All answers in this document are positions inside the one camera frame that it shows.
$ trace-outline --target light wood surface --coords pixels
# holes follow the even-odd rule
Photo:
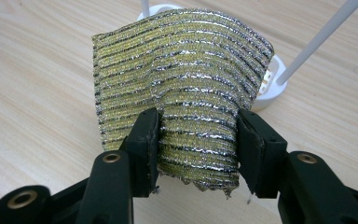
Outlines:
[[[288,65],[344,0],[170,3],[239,18]],[[102,152],[90,37],[135,21],[140,11],[137,0],[0,1],[0,198],[36,184],[54,194],[90,174]],[[289,142],[289,151],[318,154],[358,189],[358,10],[259,115]],[[229,200],[166,176],[158,184],[159,195],[134,199],[136,223],[281,222],[276,200],[254,197],[246,204],[243,180]]]

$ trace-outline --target white plastic base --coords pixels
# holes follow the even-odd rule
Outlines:
[[[153,15],[158,14],[159,12],[168,11],[168,10],[177,9],[177,8],[181,8],[181,7],[179,7],[177,5],[172,5],[172,4],[160,4],[160,5],[150,7],[149,13],[150,13],[150,16],[153,16]],[[144,18],[145,18],[144,13],[141,13],[139,15],[137,21],[144,19]]]
[[[274,55],[272,57],[271,63],[269,64],[268,70],[274,74],[270,82],[270,85],[268,85],[268,89],[263,92],[263,94],[258,95],[255,98],[255,102],[252,106],[252,111],[260,111],[267,106],[269,106],[279,95],[282,94],[284,89],[287,86],[287,81],[283,83],[283,85],[278,85],[276,83],[276,80],[278,77],[281,76],[283,71],[286,69],[284,66],[282,60],[278,57],[278,55]]]

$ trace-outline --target knitted fabric sample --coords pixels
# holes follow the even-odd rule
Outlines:
[[[137,116],[156,107],[160,172],[229,195],[239,185],[237,113],[255,100],[270,43],[207,9],[165,11],[93,43],[103,149],[118,149]]]

